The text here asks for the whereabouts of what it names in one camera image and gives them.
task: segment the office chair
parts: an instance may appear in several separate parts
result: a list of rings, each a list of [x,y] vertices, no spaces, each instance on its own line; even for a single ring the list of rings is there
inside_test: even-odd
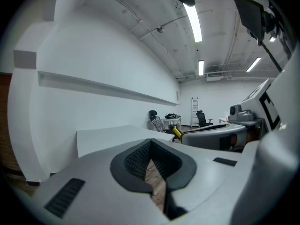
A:
[[[213,123],[209,122],[206,123],[206,119],[205,119],[205,114],[202,112],[202,110],[197,111],[197,118],[199,119],[199,126],[202,127],[206,127],[209,125],[213,125]]]
[[[149,117],[152,124],[155,126],[156,130],[160,133],[172,134],[173,132],[170,129],[166,129],[162,120],[158,116],[158,113],[155,110],[149,111]]]

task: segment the wooden floor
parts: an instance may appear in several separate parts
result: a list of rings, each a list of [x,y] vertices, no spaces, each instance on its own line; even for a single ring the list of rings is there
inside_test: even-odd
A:
[[[153,187],[152,201],[163,211],[165,204],[165,180],[160,176],[152,160],[149,162],[145,182]]]

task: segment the desk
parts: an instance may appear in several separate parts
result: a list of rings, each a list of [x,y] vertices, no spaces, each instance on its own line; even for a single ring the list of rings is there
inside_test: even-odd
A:
[[[180,123],[180,130],[181,130],[181,118],[173,118],[173,119],[166,119],[166,118],[163,118],[162,119],[162,122],[164,123],[164,121],[168,122],[168,128],[169,128],[169,125],[172,123],[172,122],[175,122],[175,123]]]
[[[91,152],[140,139],[157,138],[172,141],[174,135],[126,125],[95,130],[80,130],[77,131],[76,137],[78,157],[80,158]]]
[[[221,122],[228,122],[228,120],[226,120],[226,118],[219,118],[219,123]]]

